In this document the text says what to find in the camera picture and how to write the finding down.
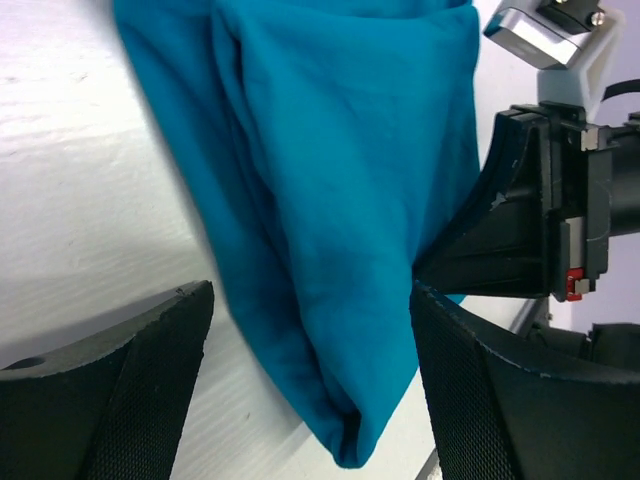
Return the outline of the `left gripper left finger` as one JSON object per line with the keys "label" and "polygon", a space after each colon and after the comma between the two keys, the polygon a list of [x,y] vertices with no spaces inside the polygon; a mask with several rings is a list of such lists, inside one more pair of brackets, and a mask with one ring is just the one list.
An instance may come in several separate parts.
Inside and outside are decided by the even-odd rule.
{"label": "left gripper left finger", "polygon": [[214,310],[208,281],[1,371],[4,479],[167,479]]}

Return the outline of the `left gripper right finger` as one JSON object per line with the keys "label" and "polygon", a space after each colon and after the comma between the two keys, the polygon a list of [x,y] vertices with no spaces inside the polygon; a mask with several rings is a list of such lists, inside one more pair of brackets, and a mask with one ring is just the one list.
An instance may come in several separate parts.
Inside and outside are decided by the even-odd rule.
{"label": "left gripper right finger", "polygon": [[415,287],[410,313],[447,479],[635,479],[639,328],[526,337]]}

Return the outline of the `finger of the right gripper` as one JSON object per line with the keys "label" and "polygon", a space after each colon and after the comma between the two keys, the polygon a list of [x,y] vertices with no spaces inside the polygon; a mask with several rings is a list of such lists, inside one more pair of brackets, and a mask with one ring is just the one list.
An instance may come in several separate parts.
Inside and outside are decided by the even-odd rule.
{"label": "finger of the right gripper", "polygon": [[443,294],[544,297],[549,211],[550,121],[532,108],[500,112],[476,184],[414,276]]}

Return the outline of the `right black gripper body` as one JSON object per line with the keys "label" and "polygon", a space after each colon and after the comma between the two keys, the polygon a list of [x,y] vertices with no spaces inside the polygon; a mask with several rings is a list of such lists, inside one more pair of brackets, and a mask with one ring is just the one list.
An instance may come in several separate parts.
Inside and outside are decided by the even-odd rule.
{"label": "right black gripper body", "polygon": [[551,114],[551,160],[560,172],[550,294],[574,302],[607,273],[610,239],[639,231],[639,113],[612,127],[589,122],[582,107],[541,107]]}

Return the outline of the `blue t shirt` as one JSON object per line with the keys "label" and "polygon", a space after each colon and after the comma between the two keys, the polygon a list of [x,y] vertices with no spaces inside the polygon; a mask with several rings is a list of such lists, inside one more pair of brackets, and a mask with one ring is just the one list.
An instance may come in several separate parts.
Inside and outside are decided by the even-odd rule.
{"label": "blue t shirt", "polygon": [[475,183],[468,1],[118,1],[229,310],[343,468],[417,369],[412,268]]}

